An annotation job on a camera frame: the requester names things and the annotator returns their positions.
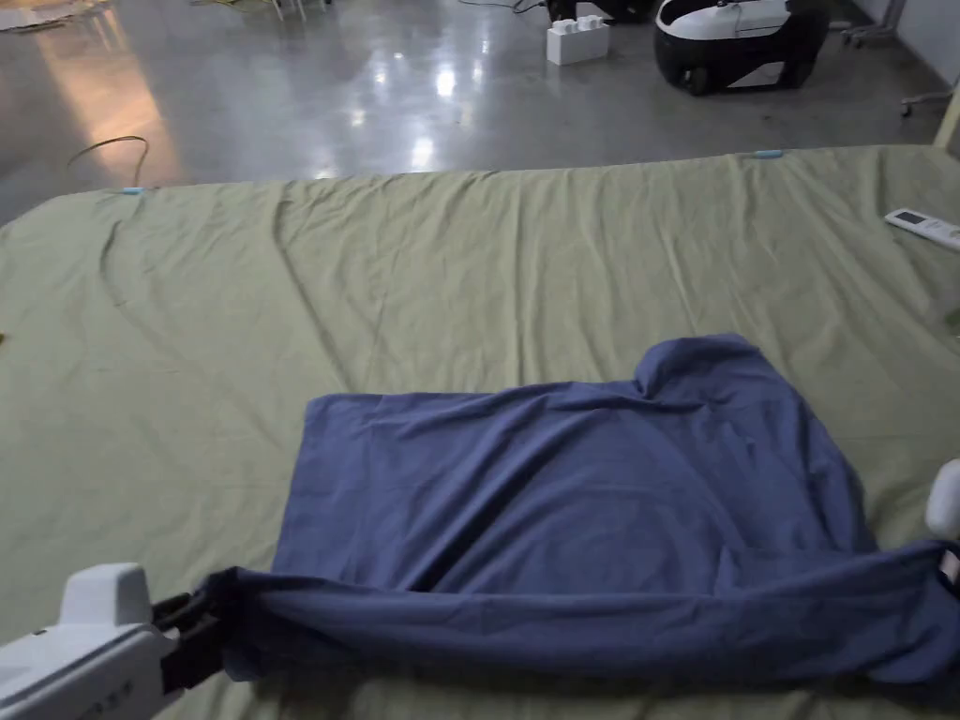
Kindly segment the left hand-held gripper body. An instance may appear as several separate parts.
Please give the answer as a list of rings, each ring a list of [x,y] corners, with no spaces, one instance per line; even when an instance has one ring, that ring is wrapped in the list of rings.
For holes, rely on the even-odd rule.
[[[191,594],[152,602],[133,562],[67,580],[57,622],[1,649],[4,719],[154,719],[183,696],[163,662],[179,643],[173,614]]]

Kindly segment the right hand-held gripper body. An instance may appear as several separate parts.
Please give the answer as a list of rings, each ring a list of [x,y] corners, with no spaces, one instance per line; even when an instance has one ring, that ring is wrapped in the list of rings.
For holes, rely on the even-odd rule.
[[[925,508],[927,530],[943,541],[959,539],[959,458],[938,470]]]

